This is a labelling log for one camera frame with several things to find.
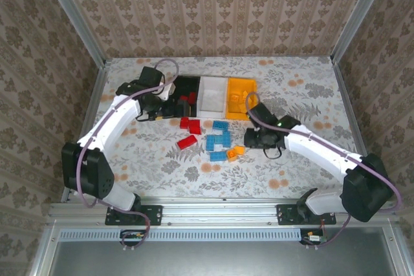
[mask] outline black mounting bracket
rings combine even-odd
[[[141,205],[140,213],[147,215],[151,226],[160,226],[162,220],[161,205]],[[138,215],[129,215],[108,208],[105,219],[106,226],[145,226],[145,219]]]

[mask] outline wall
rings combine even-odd
[[[329,55],[356,0],[75,0],[107,58]]]
[[[340,61],[367,148],[404,196],[414,249],[414,0],[375,0]]]
[[[97,68],[57,0],[0,0],[0,275],[24,275]]]

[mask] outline white plastic housing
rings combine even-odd
[[[92,136],[96,128],[101,124],[102,120],[115,106],[128,96],[119,95],[114,98],[108,111],[102,116],[101,120],[91,129],[84,137],[80,138],[78,143],[83,147],[89,138]],[[134,120],[140,113],[140,104],[138,100],[128,100],[124,103],[110,119],[105,123],[104,127],[98,133],[98,136],[88,146],[88,149],[93,150],[99,148],[106,158],[111,157],[113,146],[117,139],[121,136],[124,129]]]
[[[327,140],[324,140],[323,138],[320,138],[318,135],[308,130],[308,128],[306,128],[304,125],[297,125],[293,127],[292,130],[303,132],[308,137],[309,135],[317,137],[330,146],[338,149],[337,146],[328,142]],[[329,150],[328,148],[318,144],[310,138],[303,137],[298,134],[289,133],[289,135],[285,137],[285,146],[288,150],[299,153],[312,162],[318,164],[320,167],[328,171],[328,173],[332,174],[333,177],[335,177],[341,184],[343,184],[343,178],[346,175],[346,170],[354,169],[356,167],[356,164],[341,157],[332,150]],[[352,157],[358,162],[361,162],[361,155],[350,153],[345,149],[339,149],[346,153],[348,155],[348,158]]]
[[[347,211],[342,206],[340,195],[342,188],[334,189],[317,189],[306,200],[306,205],[315,215],[322,215],[324,213],[346,213]]]
[[[197,117],[226,118],[228,78],[201,77],[197,97]]]
[[[135,201],[135,195],[114,182],[114,186],[103,201],[122,210],[131,210]]]

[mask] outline toy brick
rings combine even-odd
[[[232,139],[230,132],[223,132],[223,147],[230,148],[232,146]]]
[[[187,129],[188,128],[188,118],[186,118],[186,117],[181,118],[180,128],[181,129]]]
[[[221,152],[210,152],[210,161],[211,162],[220,162],[227,160],[226,151]]]
[[[188,136],[187,138],[180,140],[177,142],[178,147],[180,150],[183,150],[197,142],[197,139],[194,135]]]
[[[228,130],[228,122],[214,121],[213,122],[213,129],[218,129],[220,131],[227,131]]]
[[[244,155],[245,153],[245,147],[242,145],[236,145],[233,149],[238,155]]]
[[[222,145],[223,144],[223,136],[222,135],[214,135],[214,144],[215,145]]]
[[[200,127],[199,119],[188,120],[188,127]]]
[[[233,162],[237,160],[237,153],[234,149],[227,151],[227,159],[229,162]]]
[[[188,103],[190,105],[194,105],[196,101],[197,101],[197,93],[196,92],[191,92],[190,96],[188,97]]]
[[[214,136],[213,135],[207,135],[206,151],[214,151]]]
[[[201,128],[196,126],[190,126],[190,134],[201,135]]]

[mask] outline white container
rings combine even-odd
[[[200,78],[199,94],[197,97],[197,117],[225,119],[226,95],[228,78]]]

